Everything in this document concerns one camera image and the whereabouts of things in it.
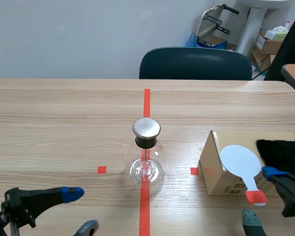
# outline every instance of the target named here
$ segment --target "blue clamp tip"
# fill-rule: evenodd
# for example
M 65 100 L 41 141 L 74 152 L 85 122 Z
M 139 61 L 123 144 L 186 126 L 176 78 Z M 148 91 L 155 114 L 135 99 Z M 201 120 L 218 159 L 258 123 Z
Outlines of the blue clamp tip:
M 68 187 L 62 187 L 61 194 L 64 203 L 70 203 L 79 200 L 84 195 L 84 190 L 77 187 L 75 192 L 70 192 Z
M 274 167 L 270 167 L 270 166 L 262 167 L 262 172 L 265 172 L 264 177 L 266 178 L 267 181 L 270 181 L 271 176 L 284 176 L 284 175 L 290 174 L 288 172 L 279 171 L 278 169 Z

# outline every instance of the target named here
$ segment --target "black brush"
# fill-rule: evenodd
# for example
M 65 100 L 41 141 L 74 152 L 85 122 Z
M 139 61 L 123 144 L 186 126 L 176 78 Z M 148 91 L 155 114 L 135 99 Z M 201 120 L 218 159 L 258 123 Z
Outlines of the black brush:
M 257 149 L 266 166 L 295 176 L 295 141 L 257 140 Z

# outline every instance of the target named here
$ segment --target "red tape square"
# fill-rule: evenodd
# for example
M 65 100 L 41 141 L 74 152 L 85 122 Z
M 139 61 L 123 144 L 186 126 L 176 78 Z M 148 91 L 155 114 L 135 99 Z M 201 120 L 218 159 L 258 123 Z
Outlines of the red tape square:
M 97 168 L 97 173 L 98 174 L 106 174 L 107 173 L 107 166 L 99 166 Z
M 267 203 L 266 195 L 261 190 L 246 191 L 246 197 L 250 204 Z
M 199 168 L 197 167 L 190 167 L 191 175 L 198 176 L 199 175 Z

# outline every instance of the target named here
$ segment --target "cardboard box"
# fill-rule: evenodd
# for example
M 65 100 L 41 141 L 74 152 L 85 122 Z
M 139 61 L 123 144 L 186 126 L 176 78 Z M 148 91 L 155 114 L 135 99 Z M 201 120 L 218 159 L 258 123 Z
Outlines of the cardboard box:
M 203 38 L 205 42 L 208 42 L 212 44 L 212 47 L 209 47 L 208 45 L 204 43 L 198 43 L 202 48 L 215 48 L 215 49 L 225 49 L 227 46 L 227 40 L 224 38 L 217 37 L 215 35 L 211 35 L 208 37 Z
M 268 38 L 272 41 L 282 41 L 285 39 L 288 32 L 276 32 L 272 30 L 268 30 L 265 33 L 265 38 Z
M 231 174 L 224 168 L 220 161 L 220 153 L 228 145 L 241 145 L 254 152 L 259 158 L 261 166 L 264 166 L 256 147 L 256 141 L 259 139 L 295 141 L 295 135 L 292 132 L 210 131 L 200 158 L 206 190 L 209 195 L 245 195 L 245 191 L 247 191 L 245 184 L 240 177 Z M 274 185 L 268 182 L 262 173 L 255 177 L 255 181 L 257 187 L 267 196 L 277 196 Z
M 261 54 L 276 55 L 283 41 L 272 41 L 259 33 L 256 41 L 256 48 Z
M 252 51 L 251 63 L 255 66 L 259 73 L 267 69 L 273 62 L 276 55 L 261 54 L 258 49 Z

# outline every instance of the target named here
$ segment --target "chair backrest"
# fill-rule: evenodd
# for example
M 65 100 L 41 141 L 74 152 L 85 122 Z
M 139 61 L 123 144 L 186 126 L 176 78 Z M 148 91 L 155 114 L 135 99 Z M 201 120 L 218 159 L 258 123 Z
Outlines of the chair backrest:
M 142 59 L 140 79 L 251 80 L 247 57 L 210 48 L 158 48 Z

